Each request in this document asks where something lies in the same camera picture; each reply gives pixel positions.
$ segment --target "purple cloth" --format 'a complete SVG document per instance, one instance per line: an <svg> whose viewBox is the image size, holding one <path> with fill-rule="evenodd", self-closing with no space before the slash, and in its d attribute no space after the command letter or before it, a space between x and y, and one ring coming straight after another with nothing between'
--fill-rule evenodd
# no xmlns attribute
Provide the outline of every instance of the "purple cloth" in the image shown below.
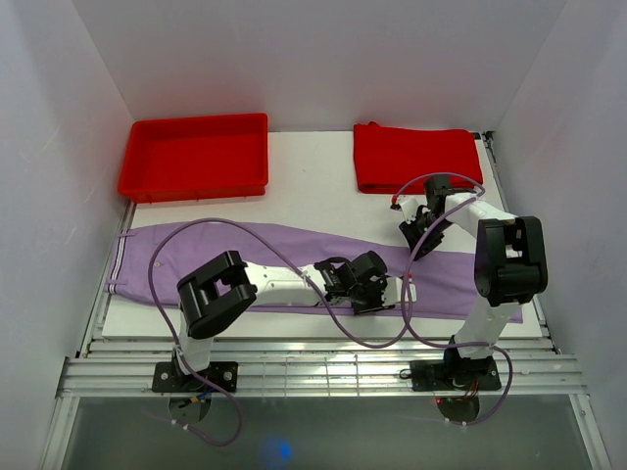
<svg viewBox="0 0 627 470"><path fill-rule="evenodd" d="M408 248L390 247L354 238L303 230L273 223L244 223L266 238L296 265L306 265L331 257L354 259L373 250L388 266L388 274L400 276L410 255ZM108 289L127 299L152 304L148 288L148 261L157 245L182 223L134 228L120 236L111 267ZM162 249L154 269L155 287L165 306L178 305L176 283L183 276L227 250L237 250L242 259L257 264L280 266L282 261L257 239L243 230L223 223L194 225L172 238ZM411 276L417 302L413 316L465 319L474 304L474 255L432 252L413 263ZM323 306L257 306L260 311L328 314ZM352 315L349 304L335 307L338 314ZM374 313L400 316L400 306ZM512 321L522 321L521 312Z"/></svg>

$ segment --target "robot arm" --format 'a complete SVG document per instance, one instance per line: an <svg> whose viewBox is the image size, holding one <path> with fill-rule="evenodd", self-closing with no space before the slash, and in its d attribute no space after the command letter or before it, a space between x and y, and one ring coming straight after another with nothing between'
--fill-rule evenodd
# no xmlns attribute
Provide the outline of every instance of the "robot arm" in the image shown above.
<svg viewBox="0 0 627 470"><path fill-rule="evenodd" d="M393 206L393 209L403 213L405 221L399 228L412 250L438 217L475 197L467 189L452 188L448 176L431 177L425 181L424 188L426 206L420 205L415 198L403 198ZM474 280L477 299L451 342L494 345L520 306L531 302L535 294L547 287L542 225L536 217L518 217L484 201L473 201L441 222L423 242L415 259L434 250L442 242L444 231L452 224L460 226L476 239ZM434 376L448 383L461 384L496 371L492 350L487 347L446 350L443 364L419 365L422 370L413 371L414 376L431 377L431 385L426 385L429 380L423 380L424 388L420 390L439 390L435 388L438 387L434 385L438 380L433 379ZM500 383L493 387L483 384L482 389L497 390L499 387Z"/></svg>
<svg viewBox="0 0 627 470"><path fill-rule="evenodd" d="M388 276L385 262L375 252L364 253L352 261L330 258L300 270L303 277L289 267L243 261L238 252L231 251L181 279L177 284L179 337L181 350L192 368L207 369L213 337L251 306L319 305L318 292L305 276L331 305L350 302L355 314L392 308L401 300L402 279ZM189 374L177 359L178 374Z"/></svg>

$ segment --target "white table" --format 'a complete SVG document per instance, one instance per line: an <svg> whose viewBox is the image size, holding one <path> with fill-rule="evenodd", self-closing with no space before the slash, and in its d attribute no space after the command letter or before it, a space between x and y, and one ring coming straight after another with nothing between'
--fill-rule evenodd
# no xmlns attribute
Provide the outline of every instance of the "white table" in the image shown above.
<svg viewBox="0 0 627 470"><path fill-rule="evenodd" d="M486 187L485 200L502 209L499 189L483 142L476 140ZM385 245L406 246L390 211L390 196L358 192L353 165L353 132L274 132L269 135L269 183L265 196L200 202L139 205L131 227L224 217L237 221L274 222L298 228L359 238ZM439 250L474 253L475 241L460 228L447 230ZM504 338L540 338L542 332L532 304L523 308L523 322L510 323ZM179 325L176 309L168 311ZM340 317L362 338L393 338L403 326L400 317ZM415 318L414 328L429 338L455 334L460 320ZM105 317L103 337L110 339L169 338L165 322L153 306L113 296ZM326 315L245 312L221 338L344 339Z"/></svg>

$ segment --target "red plastic tray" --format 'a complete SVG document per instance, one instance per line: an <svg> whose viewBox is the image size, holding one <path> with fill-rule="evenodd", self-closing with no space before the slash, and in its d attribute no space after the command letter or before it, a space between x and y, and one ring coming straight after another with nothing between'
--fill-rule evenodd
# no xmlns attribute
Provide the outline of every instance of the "red plastic tray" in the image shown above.
<svg viewBox="0 0 627 470"><path fill-rule="evenodd" d="M267 115L142 120L130 131L118 192L135 203L260 196Z"/></svg>

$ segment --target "red towel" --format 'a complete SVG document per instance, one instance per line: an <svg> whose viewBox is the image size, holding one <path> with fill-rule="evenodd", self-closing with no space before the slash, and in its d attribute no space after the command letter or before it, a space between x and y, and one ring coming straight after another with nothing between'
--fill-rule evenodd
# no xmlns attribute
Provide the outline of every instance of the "red towel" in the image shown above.
<svg viewBox="0 0 627 470"><path fill-rule="evenodd" d="M355 171L360 191L394 194L412 178L436 171L463 174L483 183L474 136L467 130L409 130L376 122L355 124ZM451 178L454 187L472 187ZM424 194L423 181L407 194Z"/></svg>

